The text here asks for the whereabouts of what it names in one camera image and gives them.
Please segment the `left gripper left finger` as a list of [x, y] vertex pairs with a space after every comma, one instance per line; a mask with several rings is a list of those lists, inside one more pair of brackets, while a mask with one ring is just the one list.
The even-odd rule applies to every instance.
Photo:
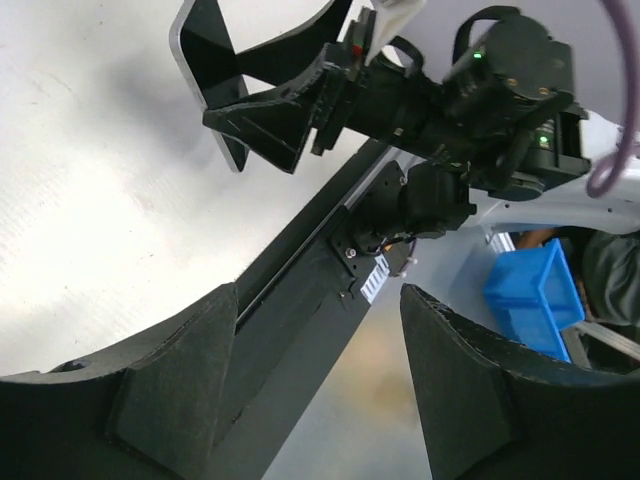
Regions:
[[225, 284], [91, 355], [1, 380], [5, 479], [200, 479], [237, 318]]

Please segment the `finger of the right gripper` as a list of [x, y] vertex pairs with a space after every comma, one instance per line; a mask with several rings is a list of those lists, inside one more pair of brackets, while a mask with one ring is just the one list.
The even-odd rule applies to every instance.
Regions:
[[323, 68], [310, 66], [282, 85], [206, 110], [203, 125], [292, 174], [312, 129], [324, 77]]
[[236, 55], [239, 71], [271, 85], [302, 73], [326, 43], [337, 40], [352, 0], [329, 1], [301, 25]]

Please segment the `black smartphone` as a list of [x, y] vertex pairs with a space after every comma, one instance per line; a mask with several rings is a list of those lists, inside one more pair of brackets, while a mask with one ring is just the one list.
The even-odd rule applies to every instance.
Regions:
[[183, 1], [169, 30], [169, 46], [203, 112], [248, 94], [216, 0]]

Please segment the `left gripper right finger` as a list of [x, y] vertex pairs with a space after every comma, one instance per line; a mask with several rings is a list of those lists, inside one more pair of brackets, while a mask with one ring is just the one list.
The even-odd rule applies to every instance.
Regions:
[[565, 363], [406, 284], [403, 335], [436, 479], [635, 479], [639, 378]]

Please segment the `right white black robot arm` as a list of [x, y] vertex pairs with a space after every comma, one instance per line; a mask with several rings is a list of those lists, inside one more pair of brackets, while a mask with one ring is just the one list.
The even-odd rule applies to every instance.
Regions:
[[575, 99], [571, 47], [513, 6], [474, 13], [456, 32], [441, 82], [400, 34], [419, 1], [363, 8], [340, 40], [314, 41], [313, 56], [269, 89], [204, 111], [204, 125], [292, 173], [304, 149], [331, 150], [346, 129], [419, 158], [403, 184], [373, 194], [337, 240], [347, 257], [438, 238], [476, 214], [471, 189], [529, 201], [578, 178], [598, 198], [636, 150], [639, 41], [622, 1], [603, 5], [626, 73], [622, 136], [599, 162], [579, 150], [584, 113]]

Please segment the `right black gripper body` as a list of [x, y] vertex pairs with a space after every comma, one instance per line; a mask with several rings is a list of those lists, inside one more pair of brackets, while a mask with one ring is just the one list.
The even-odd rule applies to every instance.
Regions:
[[376, 13], [364, 7], [342, 40], [326, 43], [313, 66], [325, 71], [312, 127], [312, 152], [331, 150], [343, 129], [416, 155], [446, 155], [450, 122], [442, 87], [423, 73], [424, 57], [399, 33], [371, 61], [365, 58]]

